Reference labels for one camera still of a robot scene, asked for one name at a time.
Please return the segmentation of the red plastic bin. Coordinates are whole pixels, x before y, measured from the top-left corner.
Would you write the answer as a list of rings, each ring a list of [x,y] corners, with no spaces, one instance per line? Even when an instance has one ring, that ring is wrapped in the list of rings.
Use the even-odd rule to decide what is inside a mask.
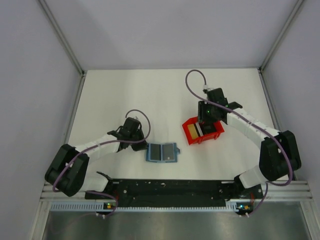
[[[220,121],[200,123],[196,116],[185,121],[182,129],[189,145],[217,140],[225,132]]]

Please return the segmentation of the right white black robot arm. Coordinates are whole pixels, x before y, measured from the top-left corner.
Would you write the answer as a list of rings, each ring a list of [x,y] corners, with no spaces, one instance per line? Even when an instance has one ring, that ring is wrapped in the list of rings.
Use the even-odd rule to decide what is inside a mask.
[[[234,178],[233,192],[245,198],[252,187],[278,180],[283,176],[293,178],[301,168],[301,158],[295,135],[269,127],[252,117],[239,103],[228,102],[221,88],[204,87],[207,99],[198,103],[198,121],[222,121],[251,140],[260,150],[258,164]]]

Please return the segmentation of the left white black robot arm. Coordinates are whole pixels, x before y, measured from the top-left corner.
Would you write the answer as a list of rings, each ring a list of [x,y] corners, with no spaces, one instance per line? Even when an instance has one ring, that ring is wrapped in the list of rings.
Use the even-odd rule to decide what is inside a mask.
[[[95,191],[102,198],[109,198],[114,191],[113,185],[108,183],[110,180],[102,172],[87,175],[88,166],[128,147],[137,147],[139,150],[147,147],[142,124],[136,117],[126,117],[123,125],[96,140],[77,146],[62,145],[44,179],[52,185],[54,192],[62,192],[68,197],[79,191]]]

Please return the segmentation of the blue leather card holder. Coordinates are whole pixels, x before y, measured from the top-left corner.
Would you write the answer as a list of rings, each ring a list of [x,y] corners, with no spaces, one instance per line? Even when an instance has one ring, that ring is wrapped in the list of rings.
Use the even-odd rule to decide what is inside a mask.
[[[181,150],[175,142],[156,144],[149,143],[145,160],[150,163],[176,163]]]

